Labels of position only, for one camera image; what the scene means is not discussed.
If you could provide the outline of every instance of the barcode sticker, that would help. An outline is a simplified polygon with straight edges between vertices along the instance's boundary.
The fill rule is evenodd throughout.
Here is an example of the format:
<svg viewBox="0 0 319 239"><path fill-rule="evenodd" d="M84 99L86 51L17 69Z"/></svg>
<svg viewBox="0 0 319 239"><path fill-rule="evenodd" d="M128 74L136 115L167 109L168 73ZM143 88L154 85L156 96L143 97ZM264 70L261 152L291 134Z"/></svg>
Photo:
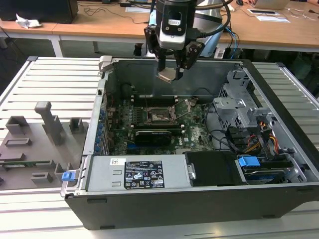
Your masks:
<svg viewBox="0 0 319 239"><path fill-rule="evenodd" d="M123 166L126 162L126 158L111 158L110 165L112 166Z"/></svg>

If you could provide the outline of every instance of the laptop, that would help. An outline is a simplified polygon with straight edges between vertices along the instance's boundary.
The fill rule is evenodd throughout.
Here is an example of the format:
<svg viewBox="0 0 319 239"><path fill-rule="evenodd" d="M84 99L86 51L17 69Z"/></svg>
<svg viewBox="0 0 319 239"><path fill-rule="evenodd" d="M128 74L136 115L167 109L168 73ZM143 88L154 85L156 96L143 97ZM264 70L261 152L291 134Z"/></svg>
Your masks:
<svg viewBox="0 0 319 239"><path fill-rule="evenodd" d="M290 0L257 0L253 7L264 9L281 10L290 2Z"/></svg>

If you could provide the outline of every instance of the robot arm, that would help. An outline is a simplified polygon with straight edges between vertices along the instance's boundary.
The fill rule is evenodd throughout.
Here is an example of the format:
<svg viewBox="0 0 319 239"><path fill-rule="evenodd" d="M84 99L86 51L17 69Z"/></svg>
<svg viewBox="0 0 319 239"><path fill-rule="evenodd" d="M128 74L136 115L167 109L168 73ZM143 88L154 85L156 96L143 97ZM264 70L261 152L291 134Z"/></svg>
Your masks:
<svg viewBox="0 0 319 239"><path fill-rule="evenodd" d="M157 0L156 25L144 29L146 42L150 53L158 60L158 77L171 83L183 76L184 69L189 69L196 62L205 45L197 41L221 32L230 21L230 11L227 6L233 0L211 0L215 4L197 6L197 0ZM195 11L210 10L225 6L227 21L212 32L200 32L193 28ZM176 69L166 68L166 56L174 55Z"/></svg>

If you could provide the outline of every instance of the motherboard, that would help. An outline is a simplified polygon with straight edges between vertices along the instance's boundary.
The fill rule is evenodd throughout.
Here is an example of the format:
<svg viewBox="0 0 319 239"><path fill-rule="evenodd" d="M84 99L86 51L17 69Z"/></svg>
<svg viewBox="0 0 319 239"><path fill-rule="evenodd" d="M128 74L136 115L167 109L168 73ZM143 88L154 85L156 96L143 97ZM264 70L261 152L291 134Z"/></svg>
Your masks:
<svg viewBox="0 0 319 239"><path fill-rule="evenodd" d="M122 100L108 111L111 155L213 150L204 125L205 104L194 99Z"/></svg>

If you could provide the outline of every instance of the blue plastic tab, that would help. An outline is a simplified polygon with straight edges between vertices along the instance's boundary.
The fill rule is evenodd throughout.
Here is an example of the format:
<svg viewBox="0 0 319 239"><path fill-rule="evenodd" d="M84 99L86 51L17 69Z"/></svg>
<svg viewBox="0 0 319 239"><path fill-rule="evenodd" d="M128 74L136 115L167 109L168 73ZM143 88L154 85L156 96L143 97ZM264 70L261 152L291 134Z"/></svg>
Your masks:
<svg viewBox="0 0 319 239"><path fill-rule="evenodd" d="M64 172L62 174L62 182L74 182L75 172Z"/></svg>
<svg viewBox="0 0 319 239"><path fill-rule="evenodd" d="M242 156L238 160L241 167L259 167L260 162L255 156Z"/></svg>

